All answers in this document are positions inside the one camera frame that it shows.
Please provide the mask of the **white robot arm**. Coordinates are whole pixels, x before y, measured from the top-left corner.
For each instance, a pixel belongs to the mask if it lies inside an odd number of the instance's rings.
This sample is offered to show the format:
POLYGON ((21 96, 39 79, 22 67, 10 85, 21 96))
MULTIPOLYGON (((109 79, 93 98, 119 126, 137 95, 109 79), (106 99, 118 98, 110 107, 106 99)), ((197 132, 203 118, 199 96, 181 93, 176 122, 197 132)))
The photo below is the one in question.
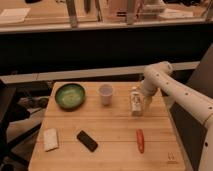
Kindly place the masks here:
POLYGON ((213 99, 171 77, 173 66, 168 61, 147 65, 141 82, 141 93, 152 97, 162 89, 206 129, 198 171, 213 171, 213 99))

